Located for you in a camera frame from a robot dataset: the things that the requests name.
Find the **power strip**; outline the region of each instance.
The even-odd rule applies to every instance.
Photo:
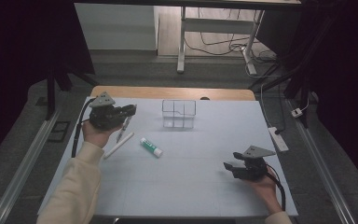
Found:
[[[280,150],[280,152],[288,151],[289,148],[287,147],[286,143],[284,143],[283,138],[280,134],[276,134],[277,128],[271,127],[268,128],[269,133],[271,134],[272,140],[274,140],[275,146]]]

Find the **marker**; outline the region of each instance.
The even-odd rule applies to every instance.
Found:
[[[103,158],[106,160],[110,155],[112,155],[116,150],[118,150],[124,143],[126,143],[131,137],[133,137],[133,133],[129,133],[123,140],[119,141],[108,153],[106,153]]]
[[[155,154],[155,156],[160,157],[162,155],[161,149],[153,145],[153,143],[149,142],[147,139],[141,139],[141,145],[146,148],[151,153]]]

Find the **white wall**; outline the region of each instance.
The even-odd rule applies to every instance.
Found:
[[[153,6],[75,4],[89,49],[157,49]]]

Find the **white tabletop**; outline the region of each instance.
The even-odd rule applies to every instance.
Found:
[[[95,215],[110,217],[260,217],[264,204],[223,162],[241,164],[232,153],[250,145],[275,151],[257,101],[197,101],[193,129],[163,128],[162,100],[119,98],[116,106],[137,105],[127,131],[135,135],[107,160],[101,160],[102,184]],[[105,151],[116,143],[114,133]],[[144,149],[145,137],[163,151]],[[42,207],[71,157],[74,134],[51,181]],[[297,216],[277,156],[266,157],[281,178],[286,211]]]

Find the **floor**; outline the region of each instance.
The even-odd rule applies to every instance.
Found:
[[[167,25],[167,27],[174,26],[178,27],[177,24]],[[166,39],[175,42],[176,36],[166,37]],[[223,35],[220,40],[208,39],[208,41],[223,39],[227,39],[227,35]],[[164,45],[161,43],[164,42],[163,40],[164,37],[160,36],[160,46]],[[214,50],[225,50],[227,46],[218,48],[220,49]],[[248,89],[256,81],[256,78],[247,76],[241,56],[206,57],[202,55],[202,57],[194,57],[195,55],[190,55],[190,50],[186,51],[186,54],[190,56],[186,59],[186,71],[183,75],[178,75],[173,50],[175,48],[161,47],[158,56],[91,52],[96,70],[94,78],[104,85],[228,89]],[[260,74],[263,74],[268,68],[268,64],[256,65]],[[279,70],[274,73],[274,76],[280,76],[282,73],[284,71]],[[58,88],[56,90],[60,94],[59,99],[63,100],[62,112],[58,121],[67,122],[68,131],[67,133],[51,133],[48,136],[49,140],[44,144],[18,200],[12,206],[7,223],[35,223],[37,210],[55,173],[63,150],[68,144],[70,135],[68,133],[74,129],[84,99],[90,95],[92,90],[92,87],[83,80],[72,75],[70,78],[74,83],[70,92],[61,92]],[[314,146],[322,155],[328,172],[335,180],[339,193],[349,207],[355,223],[358,223],[358,171],[356,167],[318,120],[315,113],[317,100],[312,97],[310,97],[308,107],[310,127],[307,130],[311,136],[311,144],[309,139],[304,138],[302,125],[290,115],[293,107],[297,106],[297,100],[282,97],[282,90],[286,84],[283,83],[269,91],[262,92],[262,94],[258,93],[256,100],[265,108],[266,122],[271,126],[285,129],[282,132],[282,137],[290,151],[279,154],[279,157],[299,213],[298,217],[292,217],[292,221],[298,224],[346,223],[337,214],[336,199],[326,190],[327,185],[321,178],[323,174],[318,170],[315,160],[312,159],[310,147]],[[0,146],[0,200],[44,122],[46,96],[47,87],[44,81],[36,83],[29,89],[27,105]],[[113,219],[95,217],[91,223],[113,223]],[[264,218],[237,220],[237,223],[264,223]]]

